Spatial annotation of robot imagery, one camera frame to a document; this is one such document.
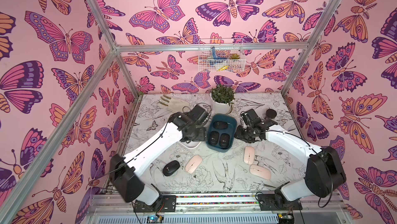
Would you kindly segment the white storage tray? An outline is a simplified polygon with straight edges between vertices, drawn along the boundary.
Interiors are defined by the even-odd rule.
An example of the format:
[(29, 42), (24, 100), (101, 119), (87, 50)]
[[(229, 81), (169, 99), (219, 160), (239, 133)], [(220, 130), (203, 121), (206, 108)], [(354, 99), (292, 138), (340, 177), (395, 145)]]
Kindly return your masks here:
[(202, 142), (188, 141), (188, 142), (180, 142), (182, 146), (187, 149), (196, 149), (201, 145)]

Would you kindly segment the black mouse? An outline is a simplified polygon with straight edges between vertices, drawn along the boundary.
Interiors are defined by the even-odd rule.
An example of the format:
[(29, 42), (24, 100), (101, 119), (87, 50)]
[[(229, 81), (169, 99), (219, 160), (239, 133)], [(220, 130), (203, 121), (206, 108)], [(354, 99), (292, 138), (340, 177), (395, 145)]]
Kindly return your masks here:
[(221, 148), (224, 148), (224, 149), (230, 147), (230, 135), (229, 135), (229, 134), (223, 133), (223, 134), (220, 136), (219, 146), (220, 146)]
[(212, 131), (208, 136), (208, 144), (211, 146), (217, 146), (220, 134), (217, 131)]
[(162, 170), (162, 174), (166, 177), (169, 177), (175, 174), (180, 167), (181, 167), (180, 163), (177, 160), (173, 160), (164, 166)]
[(221, 120), (217, 120), (212, 123), (212, 127), (217, 130), (225, 130), (228, 129), (228, 123)]

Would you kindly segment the teal storage box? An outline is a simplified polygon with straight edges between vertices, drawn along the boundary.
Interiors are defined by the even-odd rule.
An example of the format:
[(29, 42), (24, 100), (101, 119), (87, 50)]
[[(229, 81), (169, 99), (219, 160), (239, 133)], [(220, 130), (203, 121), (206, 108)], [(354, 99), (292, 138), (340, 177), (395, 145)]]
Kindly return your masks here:
[[(227, 123), (228, 123), (228, 129), (225, 129), (225, 130), (217, 130), (217, 129), (214, 129), (214, 128), (212, 127), (212, 123), (213, 123), (214, 121), (217, 121), (217, 120), (221, 120), (221, 121), (227, 122)], [(233, 142), (234, 142), (234, 134), (235, 134), (235, 132), (236, 132), (236, 129), (237, 129), (237, 121), (236, 121), (235, 118), (233, 118), (233, 117), (231, 117), (231, 116), (229, 116), (229, 115), (223, 115), (223, 114), (216, 114), (216, 115), (214, 115), (213, 118), (212, 118), (212, 122), (210, 123), (210, 126), (209, 126), (209, 128), (208, 128), (206, 145), (207, 145), (210, 149), (212, 149), (212, 150), (214, 150), (214, 151), (218, 151), (218, 152), (221, 152), (221, 153), (226, 153), (226, 152), (232, 147), (232, 145), (233, 145)], [(211, 146), (211, 145), (209, 145), (209, 144), (208, 144), (208, 136), (209, 136), (209, 134), (210, 134), (212, 131), (217, 131), (217, 132), (220, 134), (220, 136), (221, 136), (223, 133), (229, 134), (229, 135), (230, 135), (230, 147), (229, 147), (229, 148), (226, 148), (226, 149), (221, 148), (221, 147), (219, 146), (219, 141), (218, 141), (218, 145), (217, 145), (217, 146)]]

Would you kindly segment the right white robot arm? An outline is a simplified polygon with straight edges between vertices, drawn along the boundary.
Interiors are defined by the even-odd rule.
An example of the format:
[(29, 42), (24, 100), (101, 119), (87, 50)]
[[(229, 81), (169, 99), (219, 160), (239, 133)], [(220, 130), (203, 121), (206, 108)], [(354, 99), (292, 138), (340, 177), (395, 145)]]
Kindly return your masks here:
[(271, 119), (242, 117), (235, 138), (247, 143), (269, 141), (296, 157), (306, 167), (305, 176), (275, 190), (278, 208), (308, 196), (331, 197), (346, 183), (341, 159), (331, 146), (320, 147), (296, 136)]

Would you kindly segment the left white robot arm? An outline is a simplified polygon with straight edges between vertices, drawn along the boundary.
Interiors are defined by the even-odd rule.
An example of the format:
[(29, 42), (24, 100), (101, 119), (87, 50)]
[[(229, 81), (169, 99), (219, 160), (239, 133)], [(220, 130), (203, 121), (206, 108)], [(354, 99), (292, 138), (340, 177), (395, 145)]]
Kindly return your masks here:
[(206, 129), (202, 126), (208, 113), (204, 109), (172, 114), (165, 125), (149, 140), (124, 156), (115, 155), (110, 162), (110, 181), (126, 203), (138, 200), (154, 205), (162, 197), (140, 176), (164, 151), (177, 142), (202, 142)]

